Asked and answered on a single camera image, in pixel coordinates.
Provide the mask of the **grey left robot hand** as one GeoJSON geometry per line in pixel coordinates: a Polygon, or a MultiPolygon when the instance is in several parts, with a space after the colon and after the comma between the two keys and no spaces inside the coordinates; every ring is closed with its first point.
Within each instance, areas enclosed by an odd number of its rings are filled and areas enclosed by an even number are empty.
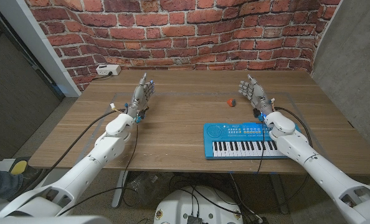
{"type": "Polygon", "coordinates": [[[128,105],[126,113],[133,118],[145,115],[146,110],[148,110],[148,101],[154,93],[154,82],[152,80],[147,82],[146,80],[147,73],[144,73],[128,105]]]}

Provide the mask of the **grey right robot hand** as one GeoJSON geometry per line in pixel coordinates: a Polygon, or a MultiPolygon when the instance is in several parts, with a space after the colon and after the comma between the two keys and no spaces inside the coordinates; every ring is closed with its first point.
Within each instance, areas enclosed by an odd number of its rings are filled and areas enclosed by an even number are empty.
{"type": "Polygon", "coordinates": [[[269,100],[266,92],[257,80],[247,75],[248,81],[241,81],[239,84],[239,93],[250,101],[252,107],[260,111],[263,117],[273,113],[272,102],[269,100]]]}

